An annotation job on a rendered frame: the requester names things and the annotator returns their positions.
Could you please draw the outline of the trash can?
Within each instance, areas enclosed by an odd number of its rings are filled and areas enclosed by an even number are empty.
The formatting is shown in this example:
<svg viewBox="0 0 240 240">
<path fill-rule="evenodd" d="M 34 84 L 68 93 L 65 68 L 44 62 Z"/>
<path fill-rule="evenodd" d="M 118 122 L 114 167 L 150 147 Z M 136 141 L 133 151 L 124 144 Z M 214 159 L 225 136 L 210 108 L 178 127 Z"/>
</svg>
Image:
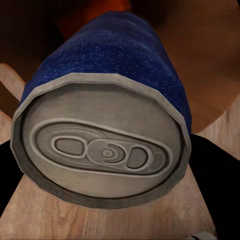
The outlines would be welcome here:
<svg viewBox="0 0 240 240">
<path fill-rule="evenodd" d="M 87 0 L 0 0 L 0 64 L 25 86 L 59 48 L 51 24 Z M 240 97 L 237 0 L 130 0 L 160 40 L 184 86 L 191 133 L 213 124 Z M 20 101 L 0 82 L 0 114 Z"/>
</svg>

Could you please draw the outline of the can of soda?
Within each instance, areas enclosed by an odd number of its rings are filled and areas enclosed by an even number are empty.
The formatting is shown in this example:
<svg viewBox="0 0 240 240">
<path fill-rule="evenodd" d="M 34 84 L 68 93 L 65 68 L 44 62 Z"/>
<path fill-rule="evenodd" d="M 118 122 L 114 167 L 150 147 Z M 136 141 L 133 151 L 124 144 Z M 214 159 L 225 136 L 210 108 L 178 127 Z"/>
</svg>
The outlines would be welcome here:
<svg viewBox="0 0 240 240">
<path fill-rule="evenodd" d="M 10 148 L 41 190 L 120 211 L 166 196 L 185 177 L 191 125 L 185 88 L 160 36 L 135 12 L 108 11 L 26 83 Z"/>
<path fill-rule="evenodd" d="M 108 11 L 128 11 L 134 14 L 131 0 L 87 0 L 51 23 L 50 33 L 61 47 L 94 17 Z"/>
</svg>

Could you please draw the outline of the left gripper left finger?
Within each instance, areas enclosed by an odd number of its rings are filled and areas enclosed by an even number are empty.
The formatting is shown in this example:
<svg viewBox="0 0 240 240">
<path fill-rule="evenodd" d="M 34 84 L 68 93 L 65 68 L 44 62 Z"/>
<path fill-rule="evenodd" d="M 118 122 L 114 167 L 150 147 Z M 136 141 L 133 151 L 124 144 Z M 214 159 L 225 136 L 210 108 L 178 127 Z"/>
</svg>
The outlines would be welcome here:
<svg viewBox="0 0 240 240">
<path fill-rule="evenodd" d="M 0 217 L 24 175 L 10 148 L 10 141 L 0 144 Z"/>
</svg>

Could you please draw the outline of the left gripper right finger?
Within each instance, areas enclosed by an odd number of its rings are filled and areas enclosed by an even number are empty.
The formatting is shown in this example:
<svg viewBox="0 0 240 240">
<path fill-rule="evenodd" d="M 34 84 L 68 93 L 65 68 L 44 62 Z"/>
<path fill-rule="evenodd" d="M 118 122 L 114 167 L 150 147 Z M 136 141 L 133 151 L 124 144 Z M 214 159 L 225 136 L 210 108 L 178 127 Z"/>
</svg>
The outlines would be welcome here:
<svg viewBox="0 0 240 240">
<path fill-rule="evenodd" d="M 189 165 L 220 240 L 240 240 L 240 161 L 199 135 L 190 134 Z"/>
</svg>

